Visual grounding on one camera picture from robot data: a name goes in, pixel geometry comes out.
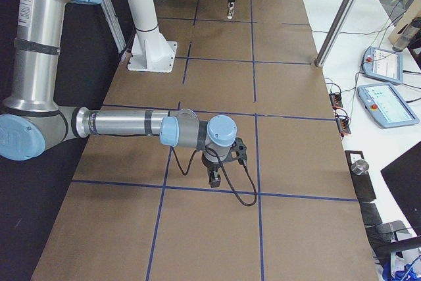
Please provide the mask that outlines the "lower teach pendant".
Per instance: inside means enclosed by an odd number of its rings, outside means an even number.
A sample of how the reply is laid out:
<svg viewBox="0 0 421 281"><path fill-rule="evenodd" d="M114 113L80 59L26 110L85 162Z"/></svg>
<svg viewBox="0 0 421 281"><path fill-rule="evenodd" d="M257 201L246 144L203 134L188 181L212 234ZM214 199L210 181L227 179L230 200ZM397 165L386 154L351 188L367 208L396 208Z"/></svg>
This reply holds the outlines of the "lower teach pendant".
<svg viewBox="0 0 421 281"><path fill-rule="evenodd" d="M357 93L364 108L381 128L412 126L420 122L390 83L362 85Z"/></svg>

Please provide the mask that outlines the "teach pendant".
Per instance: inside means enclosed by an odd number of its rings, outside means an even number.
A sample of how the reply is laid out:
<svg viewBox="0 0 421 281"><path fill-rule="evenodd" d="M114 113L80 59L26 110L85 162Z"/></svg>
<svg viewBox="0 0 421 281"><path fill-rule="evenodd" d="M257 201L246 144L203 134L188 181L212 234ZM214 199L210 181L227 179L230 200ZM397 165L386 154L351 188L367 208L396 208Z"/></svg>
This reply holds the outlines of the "teach pendant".
<svg viewBox="0 0 421 281"><path fill-rule="evenodd" d="M368 47L362 58L365 76L399 85L403 83L403 54L377 47Z"/></svg>
<svg viewBox="0 0 421 281"><path fill-rule="evenodd" d="M364 108L381 128L412 126L420 122L390 83L362 85L357 93Z"/></svg>

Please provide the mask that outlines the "black orange terminal block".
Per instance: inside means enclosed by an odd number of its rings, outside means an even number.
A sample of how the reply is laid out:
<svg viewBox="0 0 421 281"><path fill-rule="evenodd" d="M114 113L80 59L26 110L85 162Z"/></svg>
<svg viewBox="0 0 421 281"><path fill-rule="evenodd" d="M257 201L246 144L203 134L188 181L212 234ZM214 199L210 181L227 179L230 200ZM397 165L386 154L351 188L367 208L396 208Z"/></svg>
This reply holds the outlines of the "black orange terminal block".
<svg viewBox="0 0 421 281"><path fill-rule="evenodd" d="M329 98L333 109L343 108L342 96L339 92L330 93Z"/></svg>

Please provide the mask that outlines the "white PPR pipe fitting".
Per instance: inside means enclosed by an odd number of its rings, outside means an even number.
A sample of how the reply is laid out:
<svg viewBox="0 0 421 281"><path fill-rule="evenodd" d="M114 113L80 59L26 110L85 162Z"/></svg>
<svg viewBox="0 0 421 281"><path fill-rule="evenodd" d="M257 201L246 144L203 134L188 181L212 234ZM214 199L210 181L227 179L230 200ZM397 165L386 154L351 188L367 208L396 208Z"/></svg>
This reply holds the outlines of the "white PPR pipe fitting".
<svg viewBox="0 0 421 281"><path fill-rule="evenodd" d="M227 9L227 19L231 20L233 18L234 15L234 2L229 2L228 3L228 9Z"/></svg>

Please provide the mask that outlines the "aluminium frame post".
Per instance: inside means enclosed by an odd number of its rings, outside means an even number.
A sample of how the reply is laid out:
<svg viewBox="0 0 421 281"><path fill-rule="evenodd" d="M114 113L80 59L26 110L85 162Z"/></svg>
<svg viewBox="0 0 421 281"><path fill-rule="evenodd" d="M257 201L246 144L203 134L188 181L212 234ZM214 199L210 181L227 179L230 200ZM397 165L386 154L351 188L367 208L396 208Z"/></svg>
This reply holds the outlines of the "aluminium frame post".
<svg viewBox="0 0 421 281"><path fill-rule="evenodd" d="M342 0L314 64L323 67L356 0Z"/></svg>

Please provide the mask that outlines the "upper teach pendant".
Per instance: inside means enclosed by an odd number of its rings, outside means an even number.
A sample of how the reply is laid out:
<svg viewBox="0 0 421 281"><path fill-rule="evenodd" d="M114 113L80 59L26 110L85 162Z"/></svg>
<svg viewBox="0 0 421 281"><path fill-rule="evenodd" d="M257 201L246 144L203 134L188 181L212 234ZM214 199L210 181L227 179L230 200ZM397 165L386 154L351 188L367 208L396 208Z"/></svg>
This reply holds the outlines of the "upper teach pendant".
<svg viewBox="0 0 421 281"><path fill-rule="evenodd" d="M403 83L403 54L377 47L368 47L362 58L365 76L399 85Z"/></svg>

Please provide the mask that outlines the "wooden stand with bottle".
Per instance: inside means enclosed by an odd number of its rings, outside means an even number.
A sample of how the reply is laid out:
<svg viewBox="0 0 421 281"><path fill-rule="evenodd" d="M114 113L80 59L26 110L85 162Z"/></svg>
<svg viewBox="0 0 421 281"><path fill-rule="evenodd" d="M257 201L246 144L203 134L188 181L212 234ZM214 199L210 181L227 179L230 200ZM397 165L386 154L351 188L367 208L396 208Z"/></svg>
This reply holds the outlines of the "wooden stand with bottle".
<svg viewBox="0 0 421 281"><path fill-rule="evenodd" d="M389 35L392 50L398 52L407 48L420 31L420 0L413 0L395 29Z"/></svg>

